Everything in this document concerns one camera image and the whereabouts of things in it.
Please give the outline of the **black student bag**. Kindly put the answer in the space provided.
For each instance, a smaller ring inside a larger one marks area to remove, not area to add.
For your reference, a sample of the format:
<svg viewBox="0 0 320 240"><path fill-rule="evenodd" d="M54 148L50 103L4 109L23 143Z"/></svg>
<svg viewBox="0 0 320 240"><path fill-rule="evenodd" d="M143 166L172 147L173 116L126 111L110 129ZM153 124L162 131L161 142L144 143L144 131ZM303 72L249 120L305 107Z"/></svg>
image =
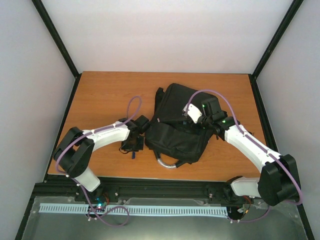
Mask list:
<svg viewBox="0 0 320 240"><path fill-rule="evenodd" d="M201 158L214 130L189 131L183 127L183 108L193 104L203 117L213 122L227 117L215 95L172 83L155 94L154 115L144 136L145 145L154 152L157 162L168 169L193 164Z"/></svg>

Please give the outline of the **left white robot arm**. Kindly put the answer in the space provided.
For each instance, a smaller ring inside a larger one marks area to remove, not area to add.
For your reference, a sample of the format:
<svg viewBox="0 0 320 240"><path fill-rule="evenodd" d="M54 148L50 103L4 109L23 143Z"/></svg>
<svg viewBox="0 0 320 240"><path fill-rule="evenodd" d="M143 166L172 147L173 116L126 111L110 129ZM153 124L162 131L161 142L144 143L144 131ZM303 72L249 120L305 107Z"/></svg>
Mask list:
<svg viewBox="0 0 320 240"><path fill-rule="evenodd" d="M72 127L56 148L53 159L56 167L75 179L86 189L86 195L92 201L103 198L104 188L101 181L89 167L92 153L107 145L120 142L119 151L123 154L142 151L144 132L149 127L149 120L141 115L136 120L122 118L115 123L92 130L80 130Z"/></svg>

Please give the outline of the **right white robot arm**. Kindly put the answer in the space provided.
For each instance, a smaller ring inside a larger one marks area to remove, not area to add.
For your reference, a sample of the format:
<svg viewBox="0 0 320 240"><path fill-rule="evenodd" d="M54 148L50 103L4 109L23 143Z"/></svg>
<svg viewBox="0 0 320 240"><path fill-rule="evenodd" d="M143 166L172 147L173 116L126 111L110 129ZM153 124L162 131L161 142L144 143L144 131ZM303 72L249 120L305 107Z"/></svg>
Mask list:
<svg viewBox="0 0 320 240"><path fill-rule="evenodd" d="M259 177L240 176L230 182L236 196L261 198L270 206L283 201L302 203L297 164L291 155L282 155L257 140L234 114L229 116L221 110L218 100L207 99L200 107L188 101L182 111L194 124L212 130L218 138L238 149L259 171Z"/></svg>

